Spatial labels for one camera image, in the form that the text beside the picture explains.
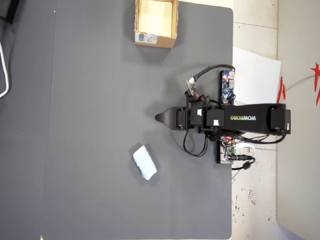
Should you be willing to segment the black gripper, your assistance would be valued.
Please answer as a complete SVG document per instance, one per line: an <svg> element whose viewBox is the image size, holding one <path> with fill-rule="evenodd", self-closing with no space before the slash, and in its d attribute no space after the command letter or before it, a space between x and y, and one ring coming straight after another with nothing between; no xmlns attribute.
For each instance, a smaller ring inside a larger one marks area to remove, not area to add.
<svg viewBox="0 0 320 240"><path fill-rule="evenodd" d="M164 124L171 130L189 130L202 125L203 101L195 98L187 98L186 106L170 107L162 113L155 115L155 120Z"/></svg>

